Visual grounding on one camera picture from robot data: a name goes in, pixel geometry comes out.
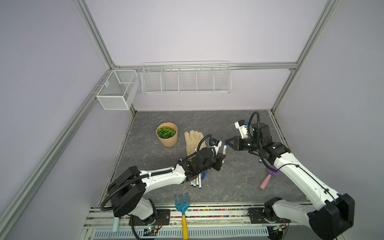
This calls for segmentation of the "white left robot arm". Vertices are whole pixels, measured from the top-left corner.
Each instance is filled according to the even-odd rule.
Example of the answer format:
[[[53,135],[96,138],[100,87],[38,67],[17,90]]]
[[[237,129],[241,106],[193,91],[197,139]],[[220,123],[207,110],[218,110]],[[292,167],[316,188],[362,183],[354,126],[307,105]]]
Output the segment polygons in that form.
[[[144,198],[145,194],[190,182],[210,169],[219,171],[225,158],[225,154],[205,147],[169,168],[140,171],[136,166],[130,167],[108,186],[108,194],[100,204],[100,210],[113,211],[115,217],[133,215],[142,221],[153,220],[158,213],[153,201]]]

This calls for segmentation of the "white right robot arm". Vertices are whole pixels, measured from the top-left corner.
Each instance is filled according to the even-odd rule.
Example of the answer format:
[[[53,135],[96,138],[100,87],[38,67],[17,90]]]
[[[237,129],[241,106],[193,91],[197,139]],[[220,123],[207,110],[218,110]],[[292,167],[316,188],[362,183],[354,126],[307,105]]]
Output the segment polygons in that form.
[[[227,146],[259,156],[270,172],[285,174],[311,202],[311,206],[304,206],[272,198],[264,204],[263,217],[267,222],[288,219],[311,228],[322,240],[333,240],[353,227],[355,200],[330,188],[305,168],[288,147],[274,142],[268,125],[240,120],[235,127],[240,135],[227,139]]]

